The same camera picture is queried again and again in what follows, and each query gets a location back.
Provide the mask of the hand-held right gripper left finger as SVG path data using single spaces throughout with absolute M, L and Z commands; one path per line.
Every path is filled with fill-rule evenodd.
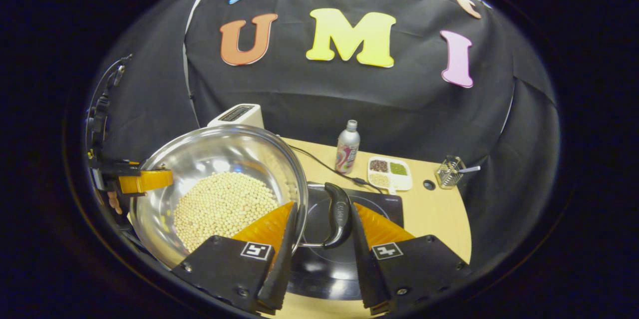
M 289 202 L 233 239 L 206 239 L 173 274 L 238 310 L 274 315 L 283 307 L 290 278 L 297 209 Z

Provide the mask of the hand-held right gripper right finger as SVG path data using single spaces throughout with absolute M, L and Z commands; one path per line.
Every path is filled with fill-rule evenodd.
M 435 235 L 416 237 L 357 203 L 351 216 L 361 300 L 370 314 L 434 305 L 470 278 L 470 265 Z

